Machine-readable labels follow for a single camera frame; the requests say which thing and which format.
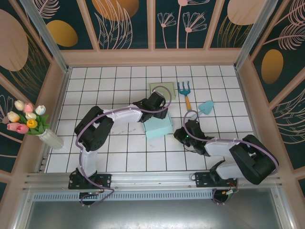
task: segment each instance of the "white vase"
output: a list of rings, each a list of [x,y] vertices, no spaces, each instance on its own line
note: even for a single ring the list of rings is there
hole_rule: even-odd
[[[61,149],[63,147],[63,140],[54,134],[50,129],[46,129],[41,135],[37,135],[41,141],[53,149]]]

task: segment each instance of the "tulip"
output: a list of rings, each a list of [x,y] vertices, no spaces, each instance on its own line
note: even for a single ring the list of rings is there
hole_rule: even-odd
[[[37,115],[34,114],[33,112],[27,112],[27,113],[25,113],[25,118],[26,118],[27,120],[30,120],[30,119],[36,120]]]
[[[15,123],[17,121],[19,121],[20,117],[18,114],[16,114],[15,112],[11,111],[8,112],[8,118],[12,123]]]
[[[8,123],[7,129],[11,131],[16,131],[20,123]]]
[[[19,134],[26,134],[29,128],[25,124],[19,124],[16,130]]]
[[[23,112],[27,113],[27,112],[33,112],[34,108],[33,108],[33,104],[28,103],[24,105],[24,109]]]
[[[37,127],[37,125],[38,125],[38,123],[33,119],[30,119],[27,121],[27,126],[31,129]]]
[[[19,111],[23,111],[23,109],[24,109],[24,102],[20,101],[20,100],[15,101],[15,108],[17,110],[19,110]]]
[[[38,115],[43,115],[46,112],[46,107],[44,105],[38,106],[35,112]]]

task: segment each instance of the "white grid floor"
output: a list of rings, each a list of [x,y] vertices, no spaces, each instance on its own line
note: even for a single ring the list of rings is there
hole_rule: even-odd
[[[252,127],[233,66],[143,66],[73,68],[57,135],[64,148],[52,150],[45,172],[65,173],[75,170],[79,148],[75,146],[74,128],[91,107],[116,109],[150,95],[149,83],[174,82],[176,99],[169,108],[174,131],[182,126],[186,113],[184,96],[178,94],[177,82],[190,81],[188,95],[193,110],[212,100],[214,109],[202,114],[199,122],[207,136],[243,138]],[[204,157],[185,151],[173,135],[146,140],[142,123],[113,128],[99,149],[98,172],[145,172],[210,169],[222,157]]]

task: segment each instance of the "light blue block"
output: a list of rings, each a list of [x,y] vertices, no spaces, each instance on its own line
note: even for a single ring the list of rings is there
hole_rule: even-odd
[[[168,113],[164,119],[150,118],[143,126],[147,139],[173,134],[173,123]]]

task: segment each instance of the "wooden handle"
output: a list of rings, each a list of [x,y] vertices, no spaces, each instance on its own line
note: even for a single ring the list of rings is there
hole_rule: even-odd
[[[185,97],[185,102],[186,102],[186,109],[187,109],[188,111],[190,111],[190,110],[192,109],[192,107],[191,107],[189,98],[188,98],[187,96]]]

